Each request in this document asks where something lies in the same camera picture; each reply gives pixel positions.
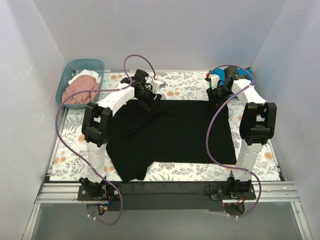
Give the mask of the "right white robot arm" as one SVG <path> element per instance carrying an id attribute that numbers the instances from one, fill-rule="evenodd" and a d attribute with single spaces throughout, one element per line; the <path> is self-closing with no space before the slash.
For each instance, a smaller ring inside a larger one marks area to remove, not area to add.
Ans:
<path id="1" fill-rule="evenodd" d="M 227 180 L 219 185 L 209 185 L 206 190 L 213 200 L 231 199 L 239 204 L 255 193 L 252 186 L 252 178 L 256 177 L 253 168 L 259 152 L 274 136 L 277 106 L 257 93 L 250 71 L 243 69 L 243 73 L 240 73 L 241 68 L 234 65 L 225 65 L 223 68 L 223 80 L 220 80 L 216 69 L 206 74 L 205 79 L 209 82 L 206 92 L 209 102 L 217 108 L 214 120 L 230 100 L 239 99 L 244 107 L 239 125 L 242 143 Z"/>

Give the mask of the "black t shirt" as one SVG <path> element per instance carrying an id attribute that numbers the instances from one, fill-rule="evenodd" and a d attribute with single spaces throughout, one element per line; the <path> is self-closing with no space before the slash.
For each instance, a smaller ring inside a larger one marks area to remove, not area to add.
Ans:
<path id="1" fill-rule="evenodd" d="M 223 165 L 237 161 L 229 110 L 206 100 L 160 100 L 153 111 L 130 100 L 116 112 L 106 152 L 123 182 L 144 180 L 154 162 Z"/>

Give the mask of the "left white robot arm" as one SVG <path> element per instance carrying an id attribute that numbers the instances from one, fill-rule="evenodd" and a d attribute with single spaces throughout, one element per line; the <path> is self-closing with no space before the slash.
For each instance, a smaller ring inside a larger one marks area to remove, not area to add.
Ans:
<path id="1" fill-rule="evenodd" d="M 104 174 L 105 151 L 111 140 L 113 117 L 128 101 L 136 98 L 146 110 L 152 110 L 160 101 L 158 91 L 163 87 L 157 76 L 147 82 L 150 75 L 141 69 L 134 76 L 125 77 L 117 86 L 120 90 L 110 93 L 97 103 L 88 103 L 83 117 L 81 132 L 87 146 L 88 172 L 79 179 L 83 193 L 95 200 L 104 200 L 107 195 Z"/>

